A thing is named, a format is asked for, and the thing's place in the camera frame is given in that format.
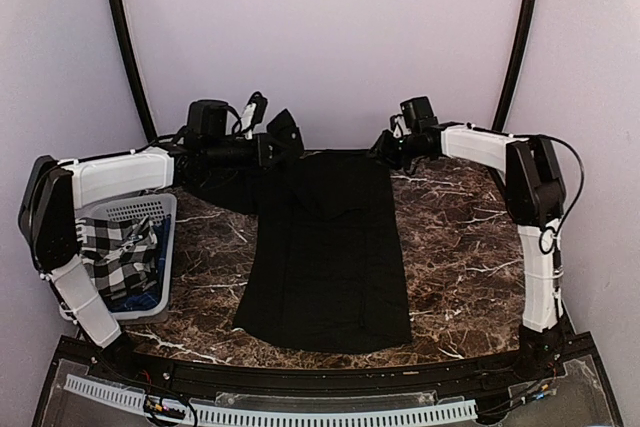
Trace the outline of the black long sleeve shirt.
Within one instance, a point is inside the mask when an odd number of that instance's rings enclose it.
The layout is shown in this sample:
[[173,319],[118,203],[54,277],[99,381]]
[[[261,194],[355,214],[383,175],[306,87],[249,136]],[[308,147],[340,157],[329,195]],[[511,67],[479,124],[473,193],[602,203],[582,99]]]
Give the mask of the black long sleeve shirt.
[[359,151],[301,156],[287,111],[267,130],[290,158],[271,168],[207,164],[187,191],[258,221],[233,324],[284,348],[363,354],[412,339],[387,167]]

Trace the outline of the grey plastic laundry basket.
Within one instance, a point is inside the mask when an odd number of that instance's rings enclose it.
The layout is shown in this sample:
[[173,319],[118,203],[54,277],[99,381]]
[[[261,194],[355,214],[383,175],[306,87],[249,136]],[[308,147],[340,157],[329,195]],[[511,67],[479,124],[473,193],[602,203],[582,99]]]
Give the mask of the grey plastic laundry basket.
[[119,322],[165,317],[176,211],[176,197],[164,193],[102,202],[76,218],[82,265]]

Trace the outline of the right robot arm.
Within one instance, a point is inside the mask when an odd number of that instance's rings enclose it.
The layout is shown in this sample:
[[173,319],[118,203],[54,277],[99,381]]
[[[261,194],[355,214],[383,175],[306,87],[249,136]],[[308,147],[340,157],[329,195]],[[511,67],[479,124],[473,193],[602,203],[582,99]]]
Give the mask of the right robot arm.
[[561,230],[575,204],[566,187],[555,145],[545,134],[509,134],[473,123],[441,122],[426,97],[406,100],[369,154],[394,170],[414,160],[462,159],[487,167],[523,251],[525,303],[519,347],[510,371],[521,381],[550,375],[566,343],[562,301]]

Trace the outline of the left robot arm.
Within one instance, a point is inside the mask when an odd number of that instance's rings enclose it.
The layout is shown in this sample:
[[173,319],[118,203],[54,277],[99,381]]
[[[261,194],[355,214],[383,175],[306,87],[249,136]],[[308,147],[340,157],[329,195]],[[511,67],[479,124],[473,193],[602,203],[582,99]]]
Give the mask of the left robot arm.
[[36,271],[50,283],[81,331],[99,348],[103,368],[120,383],[141,374],[140,359],[119,345],[126,337],[80,260],[75,214],[87,205],[143,190],[204,182],[212,169],[268,168],[286,155],[299,134],[288,111],[256,133],[268,101],[259,92],[237,112],[225,101],[190,104],[175,134],[121,153],[68,161],[41,156],[31,170],[18,226]]

